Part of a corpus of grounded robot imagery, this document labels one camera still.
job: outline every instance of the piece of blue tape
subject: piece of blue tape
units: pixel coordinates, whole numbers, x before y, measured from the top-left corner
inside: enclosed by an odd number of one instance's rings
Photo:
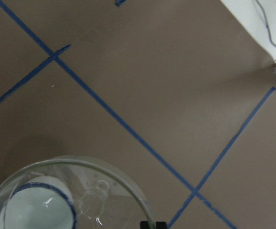
[[[169,222],[168,227],[170,228],[175,222],[176,220],[181,216],[181,214],[183,213],[183,211],[187,208],[187,206],[191,203],[192,199],[197,195],[197,193],[199,193],[201,187],[204,185],[204,183],[207,181],[207,179],[210,177],[210,175],[212,174],[212,172],[214,171],[214,169],[218,166],[218,164],[221,162],[221,160],[223,159],[223,157],[226,155],[226,153],[229,151],[229,149],[232,147],[232,145],[234,144],[234,142],[237,140],[237,138],[241,135],[241,133],[243,132],[243,130],[247,127],[247,125],[249,124],[249,122],[252,120],[252,118],[256,115],[256,113],[258,112],[258,110],[261,108],[261,106],[264,104],[264,102],[269,98],[269,96],[272,94],[272,92],[274,92],[276,90],[276,88],[272,87],[270,88],[270,90],[264,95],[264,97],[262,98],[262,100],[257,104],[257,106],[253,109],[253,111],[251,112],[251,114],[248,116],[248,118],[244,121],[244,123],[242,124],[242,126],[240,127],[239,131],[237,132],[237,134],[229,141],[229,143],[227,144],[227,146],[222,150],[221,154],[218,156],[218,158],[215,160],[215,162],[212,164],[212,166],[210,167],[210,169],[207,171],[207,173],[205,174],[205,176],[201,179],[201,181],[199,182],[199,184],[197,185],[197,187],[193,190],[193,192],[191,193],[191,195],[189,196],[189,198],[184,202],[182,208],[180,208],[177,213],[175,214],[175,216],[172,218],[172,220]]]
[[[30,79],[32,79],[37,73],[39,73],[42,69],[44,69],[49,63],[54,61],[60,54],[62,54],[65,50],[67,50],[70,47],[70,45],[67,45],[63,47],[62,49],[59,49],[56,51],[53,55],[48,57],[45,61],[43,61],[40,65],[38,65],[35,69],[33,69],[29,74],[27,74],[25,77],[23,77],[18,83],[16,83],[12,88],[10,88],[6,93],[4,93],[0,97],[0,104],[12,93],[14,93],[16,90],[18,90],[20,87],[22,87],[26,82],[28,82]]]
[[[1,0],[0,7],[48,54],[52,55],[50,48],[35,34],[23,21],[21,21]],[[154,149],[152,149],[125,121],[123,121],[116,112],[114,112],[83,80],[81,80],[72,69],[70,69],[60,58],[55,61],[64,69],[84,90],[86,90],[111,116],[113,116],[134,138],[136,138],[163,166],[165,166],[181,183],[189,190],[193,191],[194,187],[181,176],[170,164],[168,164]],[[235,226],[229,221],[219,210],[214,208],[212,204],[200,193],[197,197],[209,207],[223,222],[230,228]]]
[[[116,5],[117,7],[119,7],[119,6],[121,6],[125,1],[126,1],[126,0],[116,0],[116,1],[115,1],[115,5]]]

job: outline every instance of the cord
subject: cord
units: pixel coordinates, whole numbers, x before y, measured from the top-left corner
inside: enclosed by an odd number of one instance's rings
[[[258,6],[259,6],[259,7],[261,8],[261,10],[262,10],[262,13],[263,13],[263,16],[264,16],[264,19],[265,19],[266,29],[267,29],[267,31],[268,31],[269,41],[270,41],[270,43],[271,43],[273,46],[276,47],[276,44],[273,42],[272,37],[271,37],[271,31],[270,31],[270,28],[269,28],[269,23],[268,23],[268,19],[267,19],[267,15],[266,15],[266,12],[265,12],[265,10],[264,10],[264,7],[262,6],[262,4],[261,4],[258,0],[256,0],[256,3],[258,4]]]

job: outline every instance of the white cup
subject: white cup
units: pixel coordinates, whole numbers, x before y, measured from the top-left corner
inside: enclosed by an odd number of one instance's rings
[[[0,229],[75,229],[68,187],[55,177],[31,179],[16,189],[0,213]]]

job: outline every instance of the black object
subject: black object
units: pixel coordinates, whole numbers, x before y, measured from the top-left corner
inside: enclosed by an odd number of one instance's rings
[[[147,221],[140,222],[140,229],[150,229]],[[166,222],[156,222],[156,229],[167,229]]]

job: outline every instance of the brown surface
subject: brown surface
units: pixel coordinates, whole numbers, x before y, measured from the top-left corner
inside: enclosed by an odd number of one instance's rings
[[[120,8],[112,0],[5,2],[52,50],[72,44],[61,59],[194,186],[276,85],[273,61],[219,1],[128,0]],[[46,57],[0,9],[0,96]],[[275,103],[276,92],[270,101]],[[266,121],[275,120],[269,104],[249,126],[251,133],[242,134],[251,142],[240,137],[235,147],[261,156],[253,128],[263,133]],[[246,198],[271,193],[261,186],[252,192],[247,183],[246,195],[240,195],[230,171],[237,161],[247,163],[245,174],[235,172],[242,183],[255,164],[266,167],[271,161],[250,164],[250,154],[230,153],[202,193],[239,228],[261,228],[262,211]],[[0,183],[29,163],[66,154],[118,166],[145,192],[157,220],[169,221],[190,194],[51,63],[0,105]],[[266,180],[263,173],[254,176]],[[216,191],[219,186],[226,193]],[[243,214],[248,210],[253,217]],[[227,228],[197,199],[175,224],[189,227]]]

